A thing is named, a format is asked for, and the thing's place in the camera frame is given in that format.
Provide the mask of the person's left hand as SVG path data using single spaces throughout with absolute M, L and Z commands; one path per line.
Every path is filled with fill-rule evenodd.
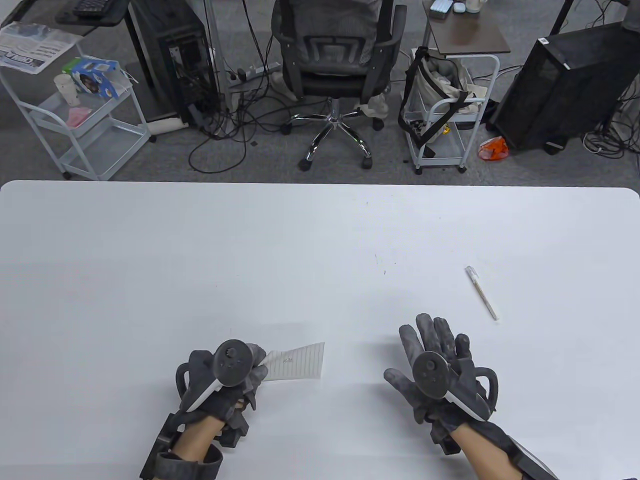
M 243 412 L 256 409 L 256 391 L 269 373 L 265 358 L 262 347 L 238 339 L 224 341 L 215 352 L 193 350 L 176 370 L 180 405 L 172 428 L 215 418 L 224 423 L 216 441 L 235 448 L 249 432 Z

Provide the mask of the person's right hand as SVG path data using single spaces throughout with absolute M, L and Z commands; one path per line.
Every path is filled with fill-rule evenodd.
M 416 316 L 416 327 L 398 329 L 412 378 L 395 368 L 384 379 L 413 410 L 416 423 L 430 424 L 430 438 L 446 455 L 458 454 L 451 436 L 469 421 L 487 422 L 498 403 L 498 375 L 476 366 L 469 337 L 454 335 L 445 318 L 426 313 Z

